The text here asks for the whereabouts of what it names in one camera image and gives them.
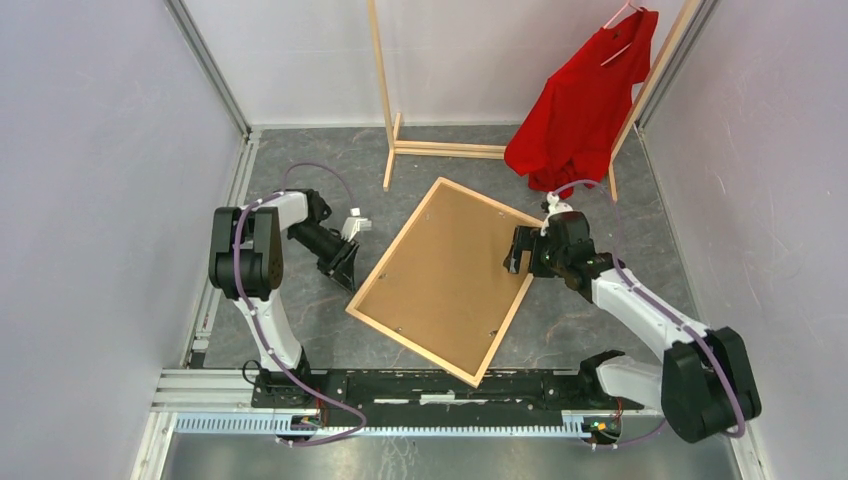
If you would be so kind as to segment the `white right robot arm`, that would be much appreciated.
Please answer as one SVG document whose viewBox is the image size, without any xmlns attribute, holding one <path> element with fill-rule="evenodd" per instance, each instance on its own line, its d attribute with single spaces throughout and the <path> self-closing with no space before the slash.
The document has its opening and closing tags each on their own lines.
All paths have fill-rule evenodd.
<svg viewBox="0 0 848 480">
<path fill-rule="evenodd" d="M 540 227 L 516 227 L 503 265 L 512 274 L 562 280 L 620 321 L 658 358 L 658 364 L 649 365 L 609 350 L 584 360 L 577 392 L 585 405 L 602 408 L 620 398 L 656 409 L 688 443 L 716 434 L 740 438 L 748 421 L 761 414 L 741 335 L 684 315 L 639 282 L 614 254 L 597 251 L 583 213 L 560 211 Z"/>
</svg>

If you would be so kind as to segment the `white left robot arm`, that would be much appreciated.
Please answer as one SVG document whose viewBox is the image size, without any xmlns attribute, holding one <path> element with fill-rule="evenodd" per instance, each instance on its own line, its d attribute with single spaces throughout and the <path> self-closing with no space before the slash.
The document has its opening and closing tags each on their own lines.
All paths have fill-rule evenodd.
<svg viewBox="0 0 848 480">
<path fill-rule="evenodd" d="M 274 192 L 249 205 L 219 207 L 213 214 L 208 278 L 246 319 L 259 350 L 261 391 L 275 390 L 290 407 L 306 405 L 314 381 L 279 293 L 284 276 L 284 239 L 293 239 L 316 258 L 317 270 L 353 293 L 355 237 L 372 222 L 351 208 L 341 229 L 324 226 L 331 207 L 313 189 Z"/>
</svg>

